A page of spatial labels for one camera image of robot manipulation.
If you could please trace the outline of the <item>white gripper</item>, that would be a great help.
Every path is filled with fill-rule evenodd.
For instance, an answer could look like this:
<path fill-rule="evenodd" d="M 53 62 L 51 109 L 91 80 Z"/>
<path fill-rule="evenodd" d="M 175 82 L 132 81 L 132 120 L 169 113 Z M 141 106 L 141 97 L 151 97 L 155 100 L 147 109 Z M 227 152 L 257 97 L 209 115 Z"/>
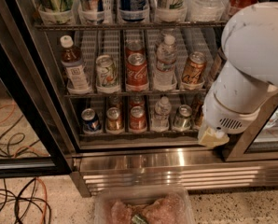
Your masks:
<path fill-rule="evenodd" d="M 198 144 L 205 147 L 219 147 L 227 144 L 228 134 L 243 133 L 257 118 L 260 109 L 250 114 L 231 111 L 224 107 L 210 91 L 204 100 L 203 124 L 198 133 Z"/>

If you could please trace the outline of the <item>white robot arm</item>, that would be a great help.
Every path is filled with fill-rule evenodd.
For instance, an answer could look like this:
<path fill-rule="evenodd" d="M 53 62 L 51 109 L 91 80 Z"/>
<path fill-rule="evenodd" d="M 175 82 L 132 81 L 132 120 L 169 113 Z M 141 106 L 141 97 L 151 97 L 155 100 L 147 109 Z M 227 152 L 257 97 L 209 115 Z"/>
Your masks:
<path fill-rule="evenodd" d="M 278 92 L 278 2 L 257 3 L 233 15 L 221 48 L 226 63 L 205 96 L 198 133 L 198 143 L 206 147 L 244 132 Z"/>

